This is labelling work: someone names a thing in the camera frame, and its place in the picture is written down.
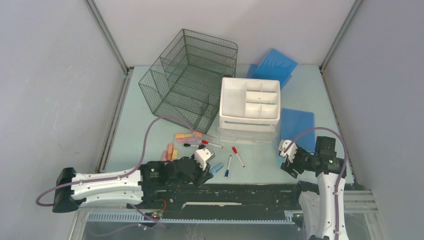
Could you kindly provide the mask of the white plastic drawer organizer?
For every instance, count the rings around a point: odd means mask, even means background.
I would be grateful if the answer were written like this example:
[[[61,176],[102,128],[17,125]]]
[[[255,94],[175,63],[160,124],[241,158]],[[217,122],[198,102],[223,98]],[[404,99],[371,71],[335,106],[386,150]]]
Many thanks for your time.
[[[219,104],[219,140],[268,144],[280,130],[281,89],[278,80],[224,77]]]

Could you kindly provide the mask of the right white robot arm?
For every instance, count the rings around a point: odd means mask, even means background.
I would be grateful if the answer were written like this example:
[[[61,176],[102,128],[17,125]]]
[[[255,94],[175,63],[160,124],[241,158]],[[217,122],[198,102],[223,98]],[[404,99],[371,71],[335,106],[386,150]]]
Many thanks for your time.
[[[336,140],[318,136],[314,153],[309,153],[290,140],[279,143],[284,158],[281,169],[293,178],[313,172],[317,182],[298,181],[291,194],[291,204],[303,212],[303,233],[307,240],[347,240],[344,216],[346,171],[344,160],[337,157]]]

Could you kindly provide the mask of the light blue highlighter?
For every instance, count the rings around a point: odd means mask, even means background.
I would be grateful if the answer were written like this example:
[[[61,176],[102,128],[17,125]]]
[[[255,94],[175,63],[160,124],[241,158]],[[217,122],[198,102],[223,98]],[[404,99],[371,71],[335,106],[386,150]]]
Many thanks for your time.
[[[218,173],[222,168],[223,168],[224,164],[218,163],[217,165],[213,166],[210,170],[209,173],[212,174],[213,176]]]

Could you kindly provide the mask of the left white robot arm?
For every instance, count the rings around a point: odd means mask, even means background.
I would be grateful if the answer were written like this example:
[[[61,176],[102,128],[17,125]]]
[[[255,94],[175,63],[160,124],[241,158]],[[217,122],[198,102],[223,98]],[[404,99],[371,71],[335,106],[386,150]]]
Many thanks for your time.
[[[193,156],[173,161],[149,161],[138,170],[83,174],[64,168],[56,179],[52,212],[70,213],[87,206],[102,204],[142,204],[153,208],[157,190],[182,184],[199,187],[213,178],[208,162],[198,163]]]

